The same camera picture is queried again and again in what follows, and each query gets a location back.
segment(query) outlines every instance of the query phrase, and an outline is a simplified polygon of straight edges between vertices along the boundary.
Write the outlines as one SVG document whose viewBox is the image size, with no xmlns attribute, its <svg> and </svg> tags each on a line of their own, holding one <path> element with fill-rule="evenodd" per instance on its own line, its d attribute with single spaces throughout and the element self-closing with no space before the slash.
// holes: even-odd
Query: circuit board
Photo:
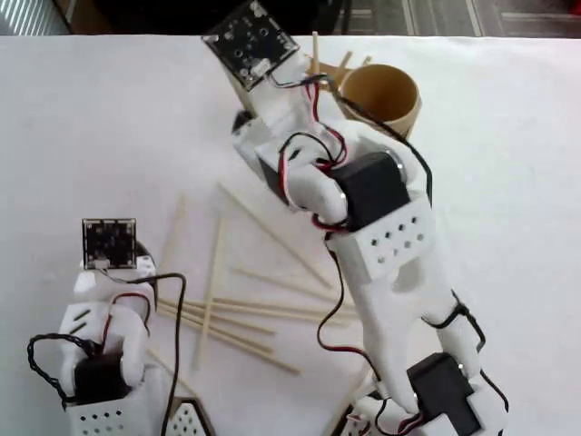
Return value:
<svg viewBox="0 0 581 436">
<path fill-rule="evenodd" d="M 133 218 L 84 219 L 85 270 L 135 268 L 135 226 Z"/>
<path fill-rule="evenodd" d="M 237 8 L 202 40 L 246 91 L 299 50 L 255 0 Z"/>
</svg>

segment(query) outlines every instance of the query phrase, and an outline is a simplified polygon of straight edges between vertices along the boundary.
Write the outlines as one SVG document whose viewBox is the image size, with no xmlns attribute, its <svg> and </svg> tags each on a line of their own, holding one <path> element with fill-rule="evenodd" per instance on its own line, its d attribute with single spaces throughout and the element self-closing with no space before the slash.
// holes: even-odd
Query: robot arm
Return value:
<svg viewBox="0 0 581 436">
<path fill-rule="evenodd" d="M 256 4 L 251 3 L 255 13 Z M 247 37 L 244 32 L 236 41 L 238 18 L 204 37 L 234 75 L 231 46 Z M 222 28 L 227 36 L 234 32 L 224 46 Z M 256 54 L 248 54 L 244 63 L 272 61 L 253 57 L 259 43 L 246 48 L 256 48 Z M 238 77 L 246 91 L 238 92 L 251 116 L 233 133 L 234 144 L 293 211 L 314 213 L 335 231 L 327 246 L 337 256 L 361 318 L 379 392 L 379 400 L 364 396 L 355 409 L 368 422 L 375 417 L 375 434 L 389 434 L 380 429 L 382 422 L 393 429 L 390 424 L 409 415 L 421 435 L 499 433 L 507 412 L 498 391 L 479 376 L 473 322 L 443 273 L 428 197 L 413 189 L 419 166 L 414 153 L 370 125 L 347 120 L 339 98 L 315 94 L 316 78 L 300 79 L 307 69 L 300 53 L 271 68 L 276 79 L 261 69 L 252 70 L 251 80 Z M 409 330 L 419 320 L 438 328 L 443 353 L 407 369 Z M 393 434 L 407 434 L 408 424 Z"/>
</svg>

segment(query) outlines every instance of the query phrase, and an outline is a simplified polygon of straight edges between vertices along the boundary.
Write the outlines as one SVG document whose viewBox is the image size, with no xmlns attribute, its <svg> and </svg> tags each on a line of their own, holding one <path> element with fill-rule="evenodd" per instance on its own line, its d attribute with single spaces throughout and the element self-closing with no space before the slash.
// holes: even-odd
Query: white tablecloth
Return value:
<svg viewBox="0 0 581 436">
<path fill-rule="evenodd" d="M 411 139 L 434 172 L 449 274 L 487 332 L 483 364 L 511 400 L 506 434 L 576 434 L 581 41 L 321 38 L 324 62 L 336 64 L 349 49 L 354 64 L 372 55 L 419 84 L 424 107 Z M 0 433 L 67 434 L 55 392 L 28 369 L 25 344 L 58 329 L 83 217 L 136 217 L 139 238 L 159 258 L 186 193 L 168 262 L 187 273 L 190 297 L 204 293 L 220 211 L 229 217 L 226 263 L 312 282 L 229 205 L 215 187 L 223 180 L 335 280 L 320 235 L 265 194 L 230 147 L 238 107 L 195 37 L 0 39 Z M 224 295 L 308 301 L 225 277 Z M 269 342 L 302 376 L 214 341 L 195 373 L 195 336 L 185 332 L 184 378 L 220 435 L 320 434 L 359 358 L 319 350 L 312 324 L 254 321 L 279 330 Z M 430 351 L 431 334 L 414 335 L 410 360 Z M 356 342 L 360 329 L 329 337 Z M 156 320 L 153 341 L 167 359 L 171 338 L 170 322 Z M 56 347 L 38 354 L 58 370 Z"/>
</svg>

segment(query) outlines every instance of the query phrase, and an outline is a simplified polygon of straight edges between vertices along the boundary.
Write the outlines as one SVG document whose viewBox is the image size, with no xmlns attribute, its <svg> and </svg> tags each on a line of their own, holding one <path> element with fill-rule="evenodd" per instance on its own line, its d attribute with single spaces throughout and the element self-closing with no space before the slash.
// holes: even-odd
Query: paper cup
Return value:
<svg viewBox="0 0 581 436">
<path fill-rule="evenodd" d="M 389 65 L 369 64 L 351 70 L 341 83 L 340 93 L 405 137 L 411 134 L 421 108 L 416 83 Z M 348 107 L 345 115 L 377 128 Z"/>
</svg>

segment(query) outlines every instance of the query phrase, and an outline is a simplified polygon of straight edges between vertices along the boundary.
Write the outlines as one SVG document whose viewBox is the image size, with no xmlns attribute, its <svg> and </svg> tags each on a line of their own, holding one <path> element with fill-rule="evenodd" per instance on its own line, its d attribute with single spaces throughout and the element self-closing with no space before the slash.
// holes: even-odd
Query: cable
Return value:
<svg viewBox="0 0 581 436">
<path fill-rule="evenodd" d="M 321 348 L 327 350 L 328 352 L 354 352 L 354 353 L 358 354 L 359 356 L 362 356 L 367 361 L 367 363 L 369 364 L 369 366 L 371 367 L 373 372 L 375 373 L 375 377 L 377 378 L 377 381 L 381 382 L 381 377 L 379 375 L 378 370 L 376 369 L 375 365 L 373 364 L 373 362 L 371 361 L 371 359 L 369 358 L 367 353 L 364 352 L 362 349 L 357 348 L 357 347 L 353 347 L 353 346 L 349 346 L 349 345 L 339 345 L 339 346 L 328 345 L 325 342 L 323 342 L 323 340 L 320 337 L 320 331 L 322 330 L 323 326 L 325 325 L 325 323 L 327 323 L 327 321 L 330 318 L 333 317 L 333 315 L 335 315 L 335 313 L 337 313 L 339 311 L 340 307 L 343 305 L 343 300 L 345 298 L 345 283 L 343 282 L 343 274 L 341 272 L 341 268 L 339 265 L 339 259 L 337 259 L 337 254 L 335 254 L 335 252 L 332 252 L 331 250 L 329 250 L 329 254 L 330 254 L 331 259 L 333 259 L 333 261 L 335 262 L 335 265 L 337 266 L 337 272 L 339 274 L 341 291 L 340 291 L 339 300 L 337 301 L 335 306 L 330 310 L 329 313 L 327 313 L 327 315 L 325 315 L 325 317 L 319 323 L 319 327 L 317 328 L 317 342 L 319 343 Z"/>
<path fill-rule="evenodd" d="M 84 353 L 87 357 L 94 357 L 98 350 L 98 344 L 93 341 L 88 341 L 86 339 L 81 339 L 78 336 L 73 336 L 72 334 L 62 334 L 62 333 L 47 333 L 47 334 L 37 334 L 33 338 L 30 339 L 28 342 L 28 346 L 26 347 L 26 351 L 28 354 L 28 364 L 30 365 L 30 369 L 40 375 L 48 384 L 53 386 L 53 388 L 58 393 L 58 396 L 61 398 L 61 404 L 63 409 L 66 410 L 66 405 L 70 402 L 74 402 L 74 396 L 69 397 L 63 390 L 61 383 L 58 379 L 51 377 L 45 371 L 43 371 L 40 366 L 36 363 L 34 359 L 34 345 L 40 341 L 56 341 L 56 340 L 64 340 L 75 344 Z"/>
<path fill-rule="evenodd" d="M 361 106 L 359 106 L 355 102 L 352 102 L 350 99 L 343 97 L 340 94 L 339 89 L 337 89 L 337 86 L 335 85 L 335 82 L 330 75 L 328 75 L 328 74 L 315 74 L 315 75 L 311 75 L 309 77 L 306 77 L 302 80 L 299 80 L 297 82 L 286 82 L 286 83 L 282 83 L 282 84 L 277 82 L 276 79 L 274 79 L 274 77 L 272 75 L 270 76 L 270 79 L 271 79 L 271 82 L 274 84 L 274 86 L 276 86 L 278 88 L 283 88 L 283 89 L 294 88 L 297 86 L 303 86 L 305 84 L 317 84 L 320 82 L 325 82 L 329 86 L 329 89 L 330 89 L 331 93 L 333 94 L 333 96 L 335 97 L 335 100 L 345 104 L 352 111 L 354 111 L 358 115 L 366 118 L 367 120 L 371 121 L 379 129 L 381 129 L 382 131 L 384 131 L 388 135 L 392 136 L 396 141 L 406 145 L 409 148 L 409 150 L 413 153 L 413 155 L 416 157 L 416 159 L 418 159 L 419 164 L 421 165 L 424 172 L 426 173 L 426 194 L 428 196 L 429 203 L 432 204 L 432 184 L 433 184 L 432 171 L 431 171 L 428 163 L 424 159 L 424 157 L 421 155 L 421 153 L 416 149 L 416 147 L 414 147 L 406 139 L 405 136 L 403 136 L 399 132 L 396 132 L 395 130 L 393 130 L 393 128 L 391 126 L 382 123 L 375 116 L 370 114 L 368 111 L 363 109 Z"/>
<path fill-rule="evenodd" d="M 179 371 L 180 371 L 180 327 L 182 325 L 182 308 L 183 308 L 183 299 L 185 297 L 185 289 L 187 286 L 187 280 L 183 274 L 179 274 L 178 272 L 169 272 L 167 274 L 160 274 L 154 275 L 151 277 L 143 277 L 142 279 L 131 280 L 127 283 L 129 284 L 139 284 L 139 283 L 147 283 L 151 281 L 160 281 L 163 279 L 180 279 L 182 281 L 182 288 L 180 289 L 180 297 L 178 300 L 178 306 L 176 309 L 175 315 L 175 364 L 173 365 L 173 378 L 172 378 L 172 387 L 170 389 L 170 394 L 167 399 L 167 407 L 165 408 L 165 414 L 163 415 L 163 423 L 162 423 L 162 436 L 165 436 L 167 432 L 167 424 L 170 421 L 170 413 L 172 412 L 172 403 L 173 397 L 175 396 L 175 388 L 178 383 Z"/>
<path fill-rule="evenodd" d="M 152 312 L 152 304 L 149 302 L 149 298 L 147 298 L 142 293 L 138 293 L 138 292 L 124 292 L 124 293 L 120 293 L 117 296 L 115 296 L 115 298 L 113 298 L 111 305 L 116 304 L 117 300 L 119 300 L 120 298 L 124 298 L 124 297 L 137 297 L 137 298 L 141 298 L 142 300 L 145 300 L 145 302 L 147 303 L 147 312 L 145 313 L 145 319 L 143 320 L 143 324 L 145 325 L 145 329 L 149 333 L 149 327 L 147 325 L 147 322 L 149 321 L 149 317 L 150 317 L 151 312 Z"/>
<path fill-rule="evenodd" d="M 279 150 L 279 168 L 278 168 L 279 186 L 280 186 L 281 191 L 282 191 L 285 199 L 287 200 L 287 202 L 290 205 L 299 208 L 299 206 L 292 201 L 292 198 L 289 195 L 289 190 L 288 190 L 288 186 L 287 186 L 287 158 L 286 158 L 286 150 L 291 145 L 292 140 L 294 138 L 296 138 L 297 136 L 305 136 L 307 138 L 310 138 L 313 141 L 315 141 L 317 144 L 319 144 L 321 147 L 323 147 L 323 149 L 327 152 L 327 156 L 329 157 L 330 163 L 333 162 L 333 156 L 332 156 L 329 148 L 327 147 L 327 145 L 325 145 L 325 143 L 322 142 L 321 139 L 318 138 L 317 136 L 315 136 L 314 134 L 309 134 L 307 132 L 295 132 L 294 134 L 291 134 L 284 141 L 282 147 Z"/>
<path fill-rule="evenodd" d="M 412 416 L 411 418 L 407 418 L 406 420 L 400 422 L 398 426 L 398 432 L 396 433 L 390 433 L 388 431 L 382 430 L 381 426 L 379 425 L 379 418 L 381 417 L 381 414 L 385 411 L 385 408 L 387 407 L 389 400 L 391 400 L 391 397 L 388 397 L 385 400 L 383 400 L 383 403 L 381 403 L 381 407 L 379 408 L 378 414 L 375 415 L 374 424 L 375 428 L 377 429 L 377 431 L 379 431 L 379 433 L 385 436 L 405 436 L 423 422 L 424 419 L 423 415 L 421 413 L 418 413 Z"/>
</svg>

